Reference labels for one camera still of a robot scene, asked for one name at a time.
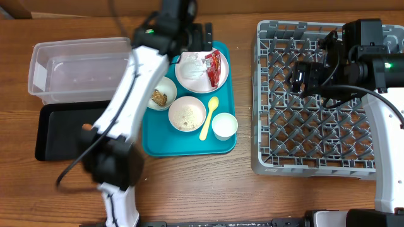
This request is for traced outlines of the white napkin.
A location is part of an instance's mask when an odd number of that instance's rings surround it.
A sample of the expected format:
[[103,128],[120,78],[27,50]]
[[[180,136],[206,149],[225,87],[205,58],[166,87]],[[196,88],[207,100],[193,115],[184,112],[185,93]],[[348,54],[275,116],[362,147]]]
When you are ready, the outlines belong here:
[[180,61],[179,70],[184,79],[198,80],[205,73],[206,64],[198,52],[192,52]]

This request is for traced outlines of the red snack wrapper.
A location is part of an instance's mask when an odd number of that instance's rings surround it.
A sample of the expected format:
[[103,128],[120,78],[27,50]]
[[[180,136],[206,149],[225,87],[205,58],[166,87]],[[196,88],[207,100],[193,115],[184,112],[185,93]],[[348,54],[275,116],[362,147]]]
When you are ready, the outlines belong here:
[[206,73],[210,80],[211,87],[216,88],[221,74],[221,56],[219,50],[214,50],[205,56]]

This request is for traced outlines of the white bowl with food scraps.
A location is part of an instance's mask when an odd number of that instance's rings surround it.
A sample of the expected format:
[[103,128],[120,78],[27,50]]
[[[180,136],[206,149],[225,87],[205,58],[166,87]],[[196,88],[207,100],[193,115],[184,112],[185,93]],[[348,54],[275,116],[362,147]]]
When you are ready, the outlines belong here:
[[156,111],[167,110],[177,97],[175,83],[163,77],[154,89],[147,107]]

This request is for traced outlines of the pink bowl with rice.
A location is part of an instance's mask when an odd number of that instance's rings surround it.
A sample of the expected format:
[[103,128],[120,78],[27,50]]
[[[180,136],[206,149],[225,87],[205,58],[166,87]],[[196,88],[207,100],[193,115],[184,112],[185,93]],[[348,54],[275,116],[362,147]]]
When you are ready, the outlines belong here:
[[199,129],[205,119],[205,106],[193,96],[180,97],[169,108],[169,122],[181,132],[192,132]]

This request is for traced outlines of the orange carrot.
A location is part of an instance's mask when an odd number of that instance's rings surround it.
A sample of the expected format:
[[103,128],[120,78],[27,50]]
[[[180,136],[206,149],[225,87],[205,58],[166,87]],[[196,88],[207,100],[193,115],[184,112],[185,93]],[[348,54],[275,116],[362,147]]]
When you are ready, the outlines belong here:
[[81,127],[83,130],[90,131],[92,129],[91,124],[83,124]]

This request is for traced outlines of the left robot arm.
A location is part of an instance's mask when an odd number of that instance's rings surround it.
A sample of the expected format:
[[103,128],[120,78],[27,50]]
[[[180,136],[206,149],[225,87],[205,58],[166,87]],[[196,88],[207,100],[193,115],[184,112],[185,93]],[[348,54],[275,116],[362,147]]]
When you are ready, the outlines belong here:
[[138,226],[135,185],[144,159],[135,148],[142,118],[174,57],[185,51],[208,50],[202,25],[194,22],[196,1],[163,1],[134,30],[129,63],[114,96],[91,129],[81,132],[82,153],[76,159],[102,193],[104,226]]

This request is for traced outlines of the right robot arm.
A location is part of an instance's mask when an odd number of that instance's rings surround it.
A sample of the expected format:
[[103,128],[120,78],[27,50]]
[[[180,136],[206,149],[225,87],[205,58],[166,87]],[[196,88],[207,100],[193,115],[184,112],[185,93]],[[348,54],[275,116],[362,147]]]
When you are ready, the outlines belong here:
[[322,63],[298,61],[287,77],[291,92],[305,98],[359,98],[369,122],[376,164],[374,209],[317,211],[313,226],[403,226],[403,54],[384,44],[380,19],[359,19],[319,41]]

